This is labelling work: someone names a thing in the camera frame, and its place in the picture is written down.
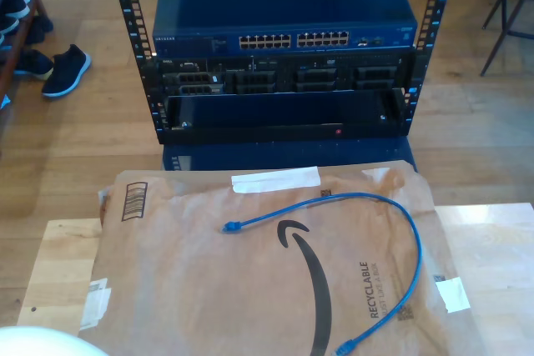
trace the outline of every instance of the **sneaker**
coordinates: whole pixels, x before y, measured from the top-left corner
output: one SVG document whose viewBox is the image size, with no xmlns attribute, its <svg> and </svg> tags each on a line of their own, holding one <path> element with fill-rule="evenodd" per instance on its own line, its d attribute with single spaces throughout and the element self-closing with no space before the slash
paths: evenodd
<svg viewBox="0 0 534 356">
<path fill-rule="evenodd" d="M 0 15 L 24 18 L 30 13 L 28 3 L 31 0 L 3 0 L 0 4 Z"/>
<path fill-rule="evenodd" d="M 57 98 L 73 91 L 91 65 L 91 57 L 76 45 L 70 45 L 67 52 L 54 56 L 53 61 L 52 75 L 43 86 L 45 98 Z"/>
<path fill-rule="evenodd" d="M 40 24 L 32 23 L 30 29 L 28 30 L 28 35 L 26 36 L 26 44 L 34 45 L 36 43 L 44 42 L 44 31 L 41 28 Z"/>
<path fill-rule="evenodd" d="M 0 33 L 10 33 L 18 27 L 18 19 L 0 15 Z"/>
<path fill-rule="evenodd" d="M 18 58 L 14 75 L 31 75 L 37 79 L 47 80 L 52 75 L 53 63 L 38 50 L 22 50 Z"/>
<path fill-rule="evenodd" d="M 50 33 L 53 31 L 53 23 L 50 18 L 45 16 L 35 16 L 32 20 L 32 25 L 38 25 L 41 27 L 44 33 Z"/>
</svg>

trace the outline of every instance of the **white object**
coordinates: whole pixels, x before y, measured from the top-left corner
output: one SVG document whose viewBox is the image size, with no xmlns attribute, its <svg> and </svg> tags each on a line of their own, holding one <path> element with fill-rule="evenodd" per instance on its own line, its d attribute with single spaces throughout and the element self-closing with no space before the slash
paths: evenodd
<svg viewBox="0 0 534 356">
<path fill-rule="evenodd" d="M 282 189 L 318 187 L 320 176 L 317 167 L 294 168 L 270 173 L 233 176 L 232 185 L 236 193 L 272 192 Z"/>
<path fill-rule="evenodd" d="M 2 356 L 108 356 L 80 338 L 43 327 L 0 328 Z"/>
<path fill-rule="evenodd" d="M 447 312 L 459 312 L 471 307 L 460 277 L 437 282 L 436 286 L 445 302 Z"/>
<path fill-rule="evenodd" d="M 89 292 L 83 308 L 80 331 L 87 328 L 96 327 L 98 321 L 104 316 L 108 309 L 111 288 L 106 288 L 107 278 L 92 281 L 89 284 Z"/>
</svg>

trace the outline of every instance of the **black sneaker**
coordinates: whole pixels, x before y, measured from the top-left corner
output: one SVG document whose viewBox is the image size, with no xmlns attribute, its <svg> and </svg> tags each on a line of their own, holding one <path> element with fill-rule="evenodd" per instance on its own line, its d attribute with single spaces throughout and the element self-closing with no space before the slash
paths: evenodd
<svg viewBox="0 0 534 356">
<path fill-rule="evenodd" d="M 0 33 L 10 33 L 16 31 L 18 27 L 18 19 L 15 17 L 8 17 L 0 15 Z"/>
<path fill-rule="evenodd" d="M 31 75 L 37 79 L 47 80 L 53 71 L 52 60 L 38 50 L 22 50 L 18 58 L 14 75 Z"/>
<path fill-rule="evenodd" d="M 52 75 L 44 83 L 42 91 L 46 98 L 57 98 L 70 93 L 91 65 L 91 57 L 76 45 L 70 45 L 67 52 L 54 56 L 53 61 Z"/>
<path fill-rule="evenodd" d="M 41 27 L 44 33 L 50 33 L 53 31 L 53 23 L 50 18 L 45 16 L 35 16 L 32 20 L 32 25 L 38 25 Z"/>
<path fill-rule="evenodd" d="M 23 18 L 30 13 L 28 3 L 31 0 L 3 0 L 0 4 L 0 15 Z"/>
</svg>

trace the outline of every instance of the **network switch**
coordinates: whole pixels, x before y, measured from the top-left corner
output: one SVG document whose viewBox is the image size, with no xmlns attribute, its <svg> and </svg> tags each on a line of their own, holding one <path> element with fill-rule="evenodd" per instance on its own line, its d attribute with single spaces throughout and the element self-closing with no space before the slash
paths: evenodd
<svg viewBox="0 0 534 356">
<path fill-rule="evenodd" d="M 158 0 L 160 58 L 410 48 L 407 0 Z"/>
</svg>

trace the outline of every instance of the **white sticker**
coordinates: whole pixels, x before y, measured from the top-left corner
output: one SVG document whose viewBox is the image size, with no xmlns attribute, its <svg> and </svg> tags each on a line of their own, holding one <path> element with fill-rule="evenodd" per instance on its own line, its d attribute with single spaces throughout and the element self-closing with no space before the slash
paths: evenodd
<svg viewBox="0 0 534 356">
<path fill-rule="evenodd" d="M 232 177 L 236 193 L 262 193 L 282 189 L 318 187 L 320 185 L 317 167 L 294 168 L 271 173 L 237 175 Z"/>
<path fill-rule="evenodd" d="M 471 307 L 460 277 L 437 282 L 436 286 L 445 302 L 447 312 L 459 312 Z"/>
<path fill-rule="evenodd" d="M 83 308 L 83 317 L 80 323 L 80 331 L 87 328 L 96 327 L 98 321 L 104 316 L 108 309 L 111 288 L 106 288 L 107 278 L 92 281 L 89 284 L 89 292 Z"/>
</svg>

